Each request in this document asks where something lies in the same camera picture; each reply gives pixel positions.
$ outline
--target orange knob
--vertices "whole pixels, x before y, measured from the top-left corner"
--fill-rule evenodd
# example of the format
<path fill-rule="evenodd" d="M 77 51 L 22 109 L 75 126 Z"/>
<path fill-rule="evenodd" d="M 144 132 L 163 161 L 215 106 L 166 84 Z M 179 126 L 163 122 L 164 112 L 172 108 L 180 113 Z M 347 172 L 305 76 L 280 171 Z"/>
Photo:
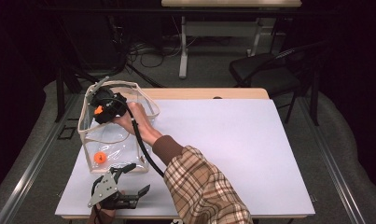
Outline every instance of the orange knob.
<path fill-rule="evenodd" d="M 95 115 L 99 115 L 103 113 L 103 107 L 101 105 L 97 106 L 97 108 L 94 110 Z"/>
<path fill-rule="evenodd" d="M 99 151 L 94 154 L 94 160 L 97 163 L 104 163 L 106 161 L 106 154 L 102 151 Z"/>

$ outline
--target hand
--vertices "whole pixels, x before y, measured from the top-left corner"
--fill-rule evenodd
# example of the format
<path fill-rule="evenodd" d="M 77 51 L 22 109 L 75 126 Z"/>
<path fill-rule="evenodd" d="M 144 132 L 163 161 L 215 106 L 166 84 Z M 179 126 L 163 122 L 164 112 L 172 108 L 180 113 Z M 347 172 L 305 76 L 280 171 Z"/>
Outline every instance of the hand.
<path fill-rule="evenodd" d="M 132 115 L 138 123 L 138 131 L 141 134 L 142 139 L 152 147 L 156 140 L 162 137 L 162 134 L 153 128 L 152 124 L 150 124 L 145 109 L 141 104 L 129 102 L 127 103 L 127 106 L 132 111 Z M 113 122 L 122 126 L 127 132 L 135 134 L 132 126 L 132 118 L 128 112 L 126 112 L 122 117 L 114 118 Z"/>
<path fill-rule="evenodd" d="M 97 207 L 97 210 L 99 211 L 99 217 L 101 219 L 101 222 L 104 224 L 111 224 L 113 220 L 115 219 L 116 210 L 101 209 L 101 206 L 99 204 L 95 204 L 95 206 Z M 94 211 L 94 208 L 92 208 L 87 224 L 95 224 L 95 223 L 99 223 L 99 220 L 98 220 L 97 214 Z"/>

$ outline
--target dark background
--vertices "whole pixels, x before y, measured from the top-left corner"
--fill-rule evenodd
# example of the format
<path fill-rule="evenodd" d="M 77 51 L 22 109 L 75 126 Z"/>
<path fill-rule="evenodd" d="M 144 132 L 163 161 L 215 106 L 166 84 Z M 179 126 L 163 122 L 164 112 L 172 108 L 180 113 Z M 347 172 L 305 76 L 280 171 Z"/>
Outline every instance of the dark background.
<path fill-rule="evenodd" d="M 48 4 L 77 2 L 57 0 Z M 142 2 L 136 2 L 137 6 L 133 1 L 122 1 L 129 7 L 139 7 Z M 147 2 L 150 2 L 148 7 L 160 7 L 160 1 Z M 321 74 L 320 91 L 334 102 L 349 123 L 359 161 L 376 185 L 376 2 L 304 0 L 302 3 L 301 9 L 320 11 L 336 7 L 341 15 L 331 19 L 295 19 L 284 48 L 320 38 L 335 41 Z M 56 78 L 61 65 L 110 69 L 124 64 L 120 46 L 112 43 L 114 36 L 106 17 L 82 20 L 70 16 L 59 24 L 42 16 L 44 19 L 38 20 L 23 1 L 0 2 L 0 183 L 40 114 L 46 98 L 43 88 Z M 137 29 L 149 22 L 152 25 L 147 26 L 146 32 Z M 170 24 L 162 17 L 134 17 L 125 25 L 129 32 L 160 47 L 160 37 L 167 33 Z M 89 30 L 99 32 L 82 35 Z M 84 62 L 74 48 L 86 48 Z"/>

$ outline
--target white table surface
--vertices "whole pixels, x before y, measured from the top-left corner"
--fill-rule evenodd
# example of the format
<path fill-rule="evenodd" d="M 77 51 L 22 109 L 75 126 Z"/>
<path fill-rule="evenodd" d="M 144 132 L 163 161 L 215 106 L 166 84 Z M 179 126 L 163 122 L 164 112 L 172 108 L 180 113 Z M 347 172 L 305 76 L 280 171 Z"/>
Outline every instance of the white table surface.
<path fill-rule="evenodd" d="M 226 175 L 252 217 L 306 217 L 314 209 L 272 100 L 156 100 L 154 126 L 181 145 L 198 148 Z M 165 166 L 152 154 L 154 162 Z M 88 217 L 91 187 L 83 148 L 55 212 Z M 122 174 L 118 188 L 136 193 L 150 184 L 136 209 L 118 210 L 122 218 L 177 218 L 168 189 L 153 168 L 146 174 Z"/>

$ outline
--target person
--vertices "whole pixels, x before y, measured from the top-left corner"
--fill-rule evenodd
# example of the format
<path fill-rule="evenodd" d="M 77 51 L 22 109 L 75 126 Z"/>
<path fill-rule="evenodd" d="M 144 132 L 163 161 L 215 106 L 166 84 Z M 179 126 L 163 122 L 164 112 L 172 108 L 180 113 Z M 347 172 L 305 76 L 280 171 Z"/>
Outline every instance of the person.
<path fill-rule="evenodd" d="M 138 123 L 143 141 L 167 166 L 163 179 L 184 223 L 253 223 L 229 180 L 197 148 L 182 147 L 170 135 L 156 130 L 141 104 L 130 102 L 128 107 Z M 113 122 L 134 134 L 129 113 L 114 118 Z M 88 223 L 98 223 L 95 217 L 91 212 Z M 114 217 L 114 210 L 100 212 L 103 223 L 111 223 Z"/>

